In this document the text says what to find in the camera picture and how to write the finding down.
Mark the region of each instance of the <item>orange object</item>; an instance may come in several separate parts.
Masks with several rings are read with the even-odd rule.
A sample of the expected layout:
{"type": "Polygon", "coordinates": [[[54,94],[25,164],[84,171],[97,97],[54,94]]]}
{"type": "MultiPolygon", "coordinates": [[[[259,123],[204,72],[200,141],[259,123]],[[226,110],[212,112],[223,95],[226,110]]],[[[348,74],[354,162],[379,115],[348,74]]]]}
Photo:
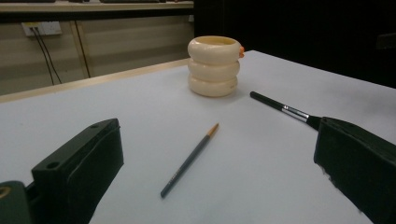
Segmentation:
{"type": "Polygon", "coordinates": [[[239,48],[239,58],[243,58],[245,57],[245,48],[241,46],[241,48],[239,48]]]}

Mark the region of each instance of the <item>black cable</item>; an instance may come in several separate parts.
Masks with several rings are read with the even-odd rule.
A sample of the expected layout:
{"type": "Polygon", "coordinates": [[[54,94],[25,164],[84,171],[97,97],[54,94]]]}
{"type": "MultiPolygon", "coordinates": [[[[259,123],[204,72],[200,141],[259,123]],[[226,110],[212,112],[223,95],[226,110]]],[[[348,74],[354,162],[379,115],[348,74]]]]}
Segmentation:
{"type": "Polygon", "coordinates": [[[41,37],[40,32],[38,32],[38,28],[35,27],[35,29],[37,30],[38,37],[40,38],[41,43],[43,43],[44,49],[46,50],[47,54],[49,55],[49,62],[50,62],[50,65],[52,66],[52,69],[53,69],[53,71],[55,72],[55,75],[56,75],[56,77],[58,78],[59,83],[62,84],[62,81],[61,81],[61,79],[59,78],[59,75],[58,75],[58,73],[56,72],[55,67],[53,66],[52,59],[51,59],[51,57],[50,57],[50,52],[48,51],[47,46],[46,46],[46,44],[44,43],[44,40],[43,40],[43,38],[41,37]]]}
{"type": "Polygon", "coordinates": [[[91,72],[90,72],[90,67],[88,66],[88,62],[87,62],[87,57],[85,56],[85,49],[84,49],[84,45],[83,40],[81,38],[81,34],[79,33],[79,29],[78,29],[78,22],[74,21],[75,25],[76,25],[76,31],[77,31],[77,36],[78,36],[78,42],[79,42],[79,46],[81,47],[81,51],[82,51],[82,57],[84,59],[84,63],[85,63],[85,67],[87,68],[87,73],[88,73],[88,77],[91,77],[91,72]]]}
{"type": "Polygon", "coordinates": [[[38,45],[40,46],[41,51],[42,51],[43,54],[44,54],[44,58],[46,59],[46,63],[47,63],[47,68],[49,69],[50,80],[51,80],[52,86],[53,86],[53,85],[55,85],[55,83],[53,82],[52,73],[51,73],[51,71],[50,71],[50,65],[49,65],[49,61],[48,61],[48,59],[47,59],[46,52],[44,51],[43,47],[41,46],[40,40],[38,39],[38,36],[37,36],[37,34],[35,33],[35,29],[30,28],[30,30],[31,30],[31,31],[33,32],[33,34],[35,35],[35,39],[37,40],[38,45]]]}

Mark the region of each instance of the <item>power outlet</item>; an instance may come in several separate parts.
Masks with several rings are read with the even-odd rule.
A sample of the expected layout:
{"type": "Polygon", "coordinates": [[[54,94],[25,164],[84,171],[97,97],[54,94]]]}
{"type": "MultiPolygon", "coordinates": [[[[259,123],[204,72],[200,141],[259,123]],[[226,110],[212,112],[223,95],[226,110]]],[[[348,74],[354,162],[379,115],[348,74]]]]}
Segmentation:
{"type": "Polygon", "coordinates": [[[40,35],[60,35],[62,33],[61,25],[58,21],[34,21],[34,22],[23,22],[23,31],[26,36],[35,35],[33,29],[37,29],[40,35]]]}
{"type": "Polygon", "coordinates": [[[376,38],[376,49],[396,49],[396,33],[379,35],[376,38]]]}

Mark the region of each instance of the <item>white surface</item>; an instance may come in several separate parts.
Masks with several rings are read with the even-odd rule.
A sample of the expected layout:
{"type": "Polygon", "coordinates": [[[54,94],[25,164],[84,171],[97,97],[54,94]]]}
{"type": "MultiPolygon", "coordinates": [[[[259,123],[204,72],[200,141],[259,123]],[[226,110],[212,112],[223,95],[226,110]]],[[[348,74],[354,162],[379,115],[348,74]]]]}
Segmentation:
{"type": "Polygon", "coordinates": [[[249,97],[343,119],[395,144],[396,90],[256,51],[237,90],[189,90],[187,66],[0,104],[0,182],[30,170],[87,126],[118,118],[125,164],[92,224],[372,223],[314,164],[317,132],[249,97]],[[167,197],[160,191],[216,122],[219,129],[167,197]]]}

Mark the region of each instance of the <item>cream ring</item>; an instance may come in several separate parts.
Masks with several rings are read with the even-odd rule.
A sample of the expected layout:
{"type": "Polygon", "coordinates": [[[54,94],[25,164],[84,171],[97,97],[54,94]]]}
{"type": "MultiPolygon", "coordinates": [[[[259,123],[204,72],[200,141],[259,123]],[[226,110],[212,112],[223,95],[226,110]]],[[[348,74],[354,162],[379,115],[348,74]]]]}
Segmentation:
{"type": "Polygon", "coordinates": [[[189,75],[190,89],[203,96],[220,97],[228,95],[235,90],[237,82],[236,77],[222,82],[209,82],[189,75]]]}
{"type": "Polygon", "coordinates": [[[189,60],[188,67],[192,75],[204,81],[227,81],[233,79],[239,73],[239,62],[224,65],[211,65],[189,60]]]}
{"type": "Polygon", "coordinates": [[[225,36],[199,36],[190,41],[187,49],[196,62],[227,64],[238,61],[241,44],[225,36]]]}

